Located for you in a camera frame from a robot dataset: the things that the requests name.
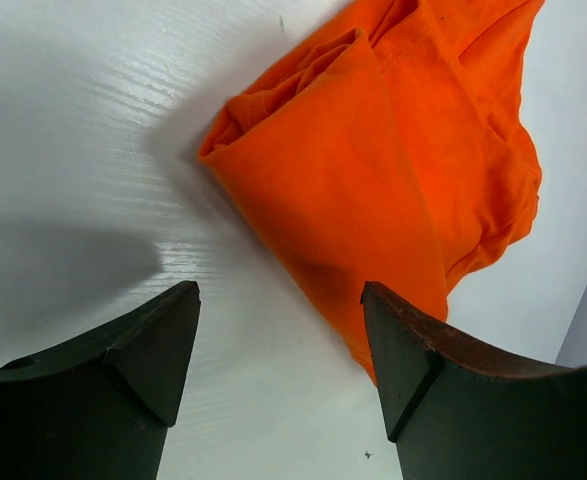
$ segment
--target orange t-shirt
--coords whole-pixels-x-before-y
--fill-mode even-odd
[[[200,151],[374,377],[359,304],[446,297],[530,231],[541,172],[519,122],[543,0],[356,0],[243,94]]]

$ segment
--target orange cloth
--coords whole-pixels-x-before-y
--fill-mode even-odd
[[[374,378],[359,304],[446,297],[530,231],[518,120],[543,0],[356,0],[222,110],[200,160]]]

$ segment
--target white wood-grain surface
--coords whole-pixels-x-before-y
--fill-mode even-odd
[[[344,3],[0,0],[0,365],[197,280],[162,480],[400,478],[369,380],[195,163],[224,101]],[[539,218],[451,321],[553,361],[587,281],[587,0],[547,1],[522,115]]]

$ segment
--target red object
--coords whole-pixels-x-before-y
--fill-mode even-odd
[[[543,0],[357,0],[230,100],[200,150],[373,377],[360,294],[445,320],[464,275],[529,233],[519,122]]]

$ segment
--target fabric fold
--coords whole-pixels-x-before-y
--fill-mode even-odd
[[[374,378],[376,280],[445,320],[469,272],[524,237],[541,172],[519,122],[542,0],[357,0],[220,112],[200,150]]]

